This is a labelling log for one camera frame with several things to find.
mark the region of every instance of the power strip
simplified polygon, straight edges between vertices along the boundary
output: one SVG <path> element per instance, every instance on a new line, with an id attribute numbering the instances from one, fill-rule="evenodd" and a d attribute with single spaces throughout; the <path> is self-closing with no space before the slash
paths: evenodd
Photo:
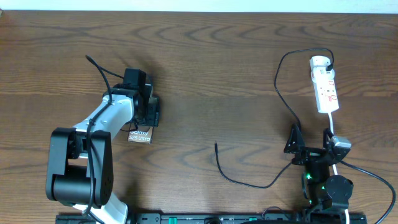
<path id="1" fill-rule="evenodd" d="M 311 79 L 315 89 L 315 98 L 319 113 L 331 113 L 338 106 L 337 92 L 335 86 L 335 71 L 327 71 L 330 59 L 324 56 L 314 56 L 310 60 Z"/>

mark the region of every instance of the brown wooden surface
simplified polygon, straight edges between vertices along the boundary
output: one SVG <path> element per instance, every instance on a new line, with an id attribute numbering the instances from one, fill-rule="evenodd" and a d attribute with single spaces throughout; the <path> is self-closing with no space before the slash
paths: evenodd
<path id="1" fill-rule="evenodd" d="M 290 167 L 267 190 L 235 185 L 218 173 L 213 143 L 219 142 L 227 175 L 269 183 L 291 158 L 283 148 L 294 122 L 274 91 L 275 70 L 286 52 L 310 47 L 335 53 L 335 132 L 353 143 L 346 161 L 398 187 L 397 24 L 395 15 L 5 12 L 0 223 L 53 223 L 56 214 L 75 212 L 49 201 L 44 185 L 51 132 L 86 118 L 105 91 L 85 54 L 116 73 L 127 66 L 150 73 L 161 99 L 152 145 L 128 143 L 126 133 L 113 141 L 113 189 L 133 207 L 200 213 L 307 205 L 302 167 Z M 288 56 L 278 80 L 310 146 L 320 146 L 328 126 L 309 78 L 315 54 Z M 390 190 L 338 168 L 354 182 L 350 211 L 374 223 L 391 201 Z M 386 223 L 398 223 L 396 211 Z"/>

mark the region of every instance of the white backdrop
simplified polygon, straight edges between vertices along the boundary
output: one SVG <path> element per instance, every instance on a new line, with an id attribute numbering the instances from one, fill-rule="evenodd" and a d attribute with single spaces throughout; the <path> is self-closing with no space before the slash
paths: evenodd
<path id="1" fill-rule="evenodd" d="M 0 0 L 23 10 L 398 13 L 398 0 Z"/>

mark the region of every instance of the wooden tabletop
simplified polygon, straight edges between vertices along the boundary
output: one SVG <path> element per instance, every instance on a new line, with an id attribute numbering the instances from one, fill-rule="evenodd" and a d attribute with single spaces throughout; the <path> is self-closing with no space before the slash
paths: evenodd
<path id="1" fill-rule="evenodd" d="M 295 122 L 273 79 L 288 51 L 328 47 L 335 54 L 340 109 L 335 133 L 353 143 L 346 162 L 398 187 L 398 16 L 171 12 L 6 11 L 0 18 L 0 223 L 53 223 L 76 212 L 45 196 L 51 132 L 85 119 L 106 90 L 86 59 L 123 75 L 152 75 L 162 116 L 151 145 L 113 143 L 116 195 L 137 211 L 262 212 L 307 206 L 283 153 Z M 322 145 L 328 117 L 317 113 L 308 60 L 289 55 L 279 90 L 302 120 L 309 146 Z M 112 85 L 120 82 L 108 77 Z M 354 182 L 351 212 L 374 223 L 391 202 L 380 181 L 338 165 Z M 394 209 L 385 223 L 398 223 Z"/>

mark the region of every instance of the power outlet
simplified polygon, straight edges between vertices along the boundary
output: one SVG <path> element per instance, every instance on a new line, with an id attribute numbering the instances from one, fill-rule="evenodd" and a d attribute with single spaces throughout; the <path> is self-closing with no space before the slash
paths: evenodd
<path id="1" fill-rule="evenodd" d="M 330 59 L 324 56 L 314 56 L 310 60 L 311 79 L 319 113 L 331 113 L 339 108 L 334 81 L 335 71 L 326 71 L 329 64 Z"/>

